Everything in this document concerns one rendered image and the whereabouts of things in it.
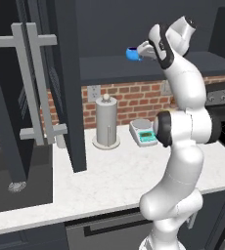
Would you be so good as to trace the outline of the dark base cabinet door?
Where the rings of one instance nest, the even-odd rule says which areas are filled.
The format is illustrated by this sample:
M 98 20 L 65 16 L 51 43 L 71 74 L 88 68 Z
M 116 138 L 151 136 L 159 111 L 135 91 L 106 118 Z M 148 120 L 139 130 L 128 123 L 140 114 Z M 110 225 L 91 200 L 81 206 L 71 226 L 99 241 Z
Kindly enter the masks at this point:
M 225 190 L 205 194 L 203 207 L 194 225 L 184 224 L 178 233 L 186 250 L 217 250 L 217 242 L 225 229 Z
M 0 234 L 0 250 L 69 250 L 65 225 Z

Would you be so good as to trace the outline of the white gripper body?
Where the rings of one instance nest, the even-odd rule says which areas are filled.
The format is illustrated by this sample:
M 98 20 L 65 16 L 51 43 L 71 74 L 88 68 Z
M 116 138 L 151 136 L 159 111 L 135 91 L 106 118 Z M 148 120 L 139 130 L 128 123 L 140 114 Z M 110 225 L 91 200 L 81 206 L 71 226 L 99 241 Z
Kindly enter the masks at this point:
M 157 58 L 154 47 L 149 43 L 149 41 L 144 41 L 137 47 L 137 53 L 142 58 L 151 58 L 155 60 Z

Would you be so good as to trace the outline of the grey wall outlet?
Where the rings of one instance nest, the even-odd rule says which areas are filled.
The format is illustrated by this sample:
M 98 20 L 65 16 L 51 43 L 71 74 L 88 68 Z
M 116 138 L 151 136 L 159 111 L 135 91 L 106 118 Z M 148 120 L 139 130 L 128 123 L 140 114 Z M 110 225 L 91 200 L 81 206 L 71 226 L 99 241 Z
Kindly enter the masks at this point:
M 87 87 L 87 100 L 89 103 L 95 102 L 101 97 L 101 86 L 91 85 Z
M 163 96 L 170 96 L 171 95 L 169 82 L 167 80 L 164 80 L 161 84 L 161 94 Z

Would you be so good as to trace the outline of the grey dishwasher front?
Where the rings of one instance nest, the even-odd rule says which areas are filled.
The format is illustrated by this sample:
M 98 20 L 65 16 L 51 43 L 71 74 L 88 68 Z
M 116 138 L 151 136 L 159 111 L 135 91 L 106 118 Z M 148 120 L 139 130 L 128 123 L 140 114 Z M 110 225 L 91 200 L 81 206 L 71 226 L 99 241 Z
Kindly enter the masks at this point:
M 142 240 L 151 231 L 152 223 L 129 229 L 84 236 L 83 228 L 98 223 L 126 223 L 146 220 L 138 208 L 66 222 L 69 250 L 138 250 Z

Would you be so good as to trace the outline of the grey kitchen scale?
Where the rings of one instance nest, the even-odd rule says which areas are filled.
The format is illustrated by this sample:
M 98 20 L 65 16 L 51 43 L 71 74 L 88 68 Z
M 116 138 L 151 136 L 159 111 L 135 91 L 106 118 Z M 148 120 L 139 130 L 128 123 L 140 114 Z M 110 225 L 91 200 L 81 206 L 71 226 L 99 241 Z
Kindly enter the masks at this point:
M 129 123 L 129 132 L 139 147 L 154 146 L 158 143 L 153 123 L 149 119 L 135 119 Z

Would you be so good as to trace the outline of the grey paper towel holder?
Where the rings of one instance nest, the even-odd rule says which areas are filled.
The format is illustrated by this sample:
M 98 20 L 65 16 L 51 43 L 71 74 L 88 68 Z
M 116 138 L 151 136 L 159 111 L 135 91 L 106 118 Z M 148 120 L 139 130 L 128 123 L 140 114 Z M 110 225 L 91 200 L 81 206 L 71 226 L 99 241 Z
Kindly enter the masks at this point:
M 116 131 L 117 100 L 104 94 L 96 100 L 96 135 L 93 145 L 99 149 L 110 150 L 119 146 L 120 138 Z

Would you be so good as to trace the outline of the blue cup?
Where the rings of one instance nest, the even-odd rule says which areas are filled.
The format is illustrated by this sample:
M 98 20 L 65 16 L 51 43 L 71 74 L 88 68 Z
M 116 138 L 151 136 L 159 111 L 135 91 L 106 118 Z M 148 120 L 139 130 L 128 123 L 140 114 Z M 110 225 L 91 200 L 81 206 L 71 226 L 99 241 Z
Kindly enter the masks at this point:
M 138 54 L 136 47 L 128 47 L 125 52 L 130 61 L 140 62 L 143 58 Z

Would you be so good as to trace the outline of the dark sink basin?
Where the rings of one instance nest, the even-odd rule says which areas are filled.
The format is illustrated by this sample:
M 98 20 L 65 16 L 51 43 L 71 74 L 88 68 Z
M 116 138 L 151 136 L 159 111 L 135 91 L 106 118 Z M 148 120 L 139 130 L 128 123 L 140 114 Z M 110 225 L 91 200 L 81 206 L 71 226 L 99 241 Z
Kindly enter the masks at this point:
M 53 202 L 52 147 L 35 146 L 28 178 L 12 183 L 0 150 L 0 212 Z

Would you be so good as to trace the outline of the dark open wall cabinet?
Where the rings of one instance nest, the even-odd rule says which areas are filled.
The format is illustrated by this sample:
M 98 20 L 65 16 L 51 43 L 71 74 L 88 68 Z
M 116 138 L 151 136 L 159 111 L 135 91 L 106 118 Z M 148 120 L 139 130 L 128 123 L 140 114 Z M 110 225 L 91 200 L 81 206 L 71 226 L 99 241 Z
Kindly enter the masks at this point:
M 156 61 L 130 61 L 125 51 L 147 40 L 154 24 L 182 16 L 197 24 L 187 59 L 204 76 L 224 75 L 225 58 L 208 50 L 220 7 L 225 0 L 76 0 L 81 84 L 160 80 Z

